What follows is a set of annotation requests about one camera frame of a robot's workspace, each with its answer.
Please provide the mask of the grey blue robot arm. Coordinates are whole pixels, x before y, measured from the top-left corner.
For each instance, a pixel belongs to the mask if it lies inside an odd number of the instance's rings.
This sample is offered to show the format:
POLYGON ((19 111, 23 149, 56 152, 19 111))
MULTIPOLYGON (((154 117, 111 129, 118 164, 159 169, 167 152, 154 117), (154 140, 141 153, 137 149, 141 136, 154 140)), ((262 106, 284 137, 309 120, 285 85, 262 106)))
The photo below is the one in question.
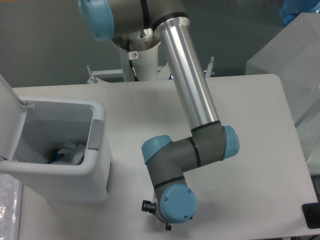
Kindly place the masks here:
POLYGON ((173 106, 163 109, 184 114, 190 134, 180 140, 158 135, 141 146, 155 201, 144 200, 141 209, 156 216, 170 231, 190 221, 198 207, 185 173, 236 156, 236 131, 220 121, 191 35, 190 18, 180 0, 80 0, 82 19, 98 41, 127 38, 150 30, 164 50, 171 81, 173 106))

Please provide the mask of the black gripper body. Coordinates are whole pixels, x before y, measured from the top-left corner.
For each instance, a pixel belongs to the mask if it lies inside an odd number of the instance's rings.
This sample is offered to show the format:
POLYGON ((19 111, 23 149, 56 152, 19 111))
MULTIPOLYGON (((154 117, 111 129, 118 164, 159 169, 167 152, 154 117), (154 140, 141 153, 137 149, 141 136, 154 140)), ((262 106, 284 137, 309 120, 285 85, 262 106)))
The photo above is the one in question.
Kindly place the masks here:
POLYGON ((151 200, 151 204, 153 205, 152 213, 157 217, 157 219, 158 219, 159 221, 161 221, 162 223, 164 223, 166 227, 172 227, 173 224, 172 224, 171 222, 165 221, 165 220, 159 215, 158 210, 157 210, 158 199, 157 199, 157 196, 156 196, 155 193, 153 194, 153 197, 152 197, 152 200, 151 200))

